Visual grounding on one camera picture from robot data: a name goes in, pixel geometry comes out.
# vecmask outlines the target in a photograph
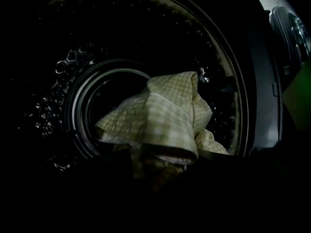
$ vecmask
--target checkered cloth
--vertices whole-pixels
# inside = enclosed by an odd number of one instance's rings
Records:
[[[196,72],[151,78],[96,123],[103,142],[128,144],[170,163],[188,165],[198,149],[228,154],[205,129],[212,111],[197,91]]]

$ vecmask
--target yellow checkered fabric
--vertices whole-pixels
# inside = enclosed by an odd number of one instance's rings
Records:
[[[146,89],[126,99],[96,123],[103,142],[146,149],[161,160],[192,164],[198,149],[227,154],[205,127],[212,111],[197,92],[196,72],[151,78]]]

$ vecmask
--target cloth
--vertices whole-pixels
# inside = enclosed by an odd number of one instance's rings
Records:
[[[205,129],[212,111],[197,85],[196,72],[151,78],[141,94],[96,123],[100,140],[127,144],[179,165],[194,163],[198,149],[228,154]]]

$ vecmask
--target laundry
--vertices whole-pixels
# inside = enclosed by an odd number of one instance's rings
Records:
[[[198,149],[228,154],[205,129],[212,110],[198,94],[197,84],[192,71],[151,78],[141,94],[96,123],[100,140],[182,166],[197,161]]]

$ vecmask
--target washing machine drum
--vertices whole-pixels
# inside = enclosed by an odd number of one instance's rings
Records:
[[[48,0],[27,17],[8,63],[14,135],[41,142],[68,132],[76,157],[103,155],[111,148],[93,132],[101,117],[150,77],[196,71],[213,110],[207,129],[230,154],[247,155],[254,89],[247,95],[225,35],[193,1]]]

